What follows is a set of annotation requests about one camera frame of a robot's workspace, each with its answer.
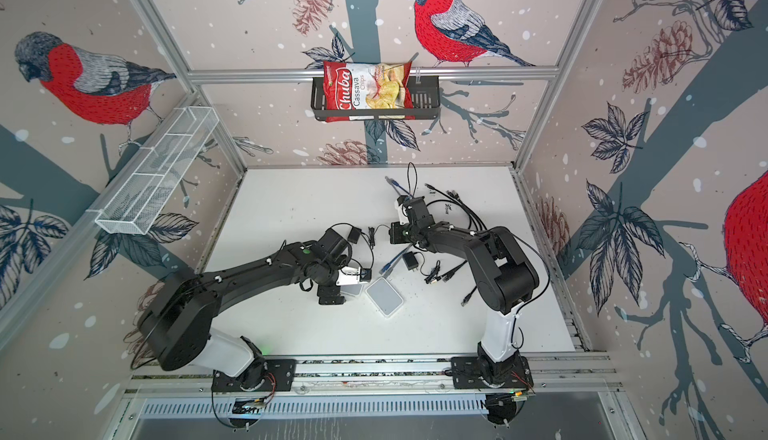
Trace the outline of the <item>black adapter with cord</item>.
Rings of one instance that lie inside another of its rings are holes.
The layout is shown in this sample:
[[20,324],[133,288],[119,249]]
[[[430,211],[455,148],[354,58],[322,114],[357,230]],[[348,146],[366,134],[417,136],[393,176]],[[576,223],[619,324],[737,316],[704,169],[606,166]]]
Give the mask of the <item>black adapter with cord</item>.
[[347,249],[352,251],[354,249],[354,246],[362,240],[368,250],[373,253],[374,252],[374,241],[372,240],[372,237],[363,231],[362,229],[358,227],[352,227],[346,237],[346,241],[348,243]]

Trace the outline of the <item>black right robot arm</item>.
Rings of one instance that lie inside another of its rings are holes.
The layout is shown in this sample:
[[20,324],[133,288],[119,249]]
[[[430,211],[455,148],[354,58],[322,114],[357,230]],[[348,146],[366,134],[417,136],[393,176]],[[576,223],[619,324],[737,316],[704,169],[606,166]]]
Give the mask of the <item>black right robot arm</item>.
[[504,226],[478,231],[436,221],[423,197],[402,195],[397,210],[399,220],[390,228],[392,244],[451,255],[468,266],[476,292],[489,309],[479,354],[502,363],[519,352],[519,313],[534,300],[540,278],[518,237]]

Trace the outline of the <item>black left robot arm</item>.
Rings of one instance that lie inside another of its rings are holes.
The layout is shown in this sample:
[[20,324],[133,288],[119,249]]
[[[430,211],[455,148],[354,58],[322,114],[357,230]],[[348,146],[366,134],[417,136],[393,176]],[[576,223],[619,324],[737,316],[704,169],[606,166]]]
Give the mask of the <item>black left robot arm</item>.
[[317,241],[286,244],[267,257],[234,268],[172,273],[138,321],[139,349],[149,351],[165,371],[195,365],[229,377],[241,376],[257,367],[261,351],[245,337],[213,330],[213,320],[276,288],[307,280],[318,287],[336,287],[351,260],[352,245],[328,229]]

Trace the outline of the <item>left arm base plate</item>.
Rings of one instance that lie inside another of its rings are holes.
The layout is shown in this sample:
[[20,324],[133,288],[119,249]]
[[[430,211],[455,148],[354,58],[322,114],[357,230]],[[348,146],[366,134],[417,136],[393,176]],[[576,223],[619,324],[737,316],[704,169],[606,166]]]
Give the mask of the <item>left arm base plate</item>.
[[288,358],[260,358],[237,377],[215,371],[213,393],[279,393],[291,390],[297,361]]

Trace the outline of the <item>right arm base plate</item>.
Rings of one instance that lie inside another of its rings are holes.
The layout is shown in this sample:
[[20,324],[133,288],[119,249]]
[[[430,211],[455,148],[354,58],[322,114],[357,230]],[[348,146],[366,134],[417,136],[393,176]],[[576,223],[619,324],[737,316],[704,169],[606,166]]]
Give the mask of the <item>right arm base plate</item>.
[[457,390],[510,389],[527,391],[534,382],[528,359],[514,354],[502,362],[484,356],[453,357],[444,373]]

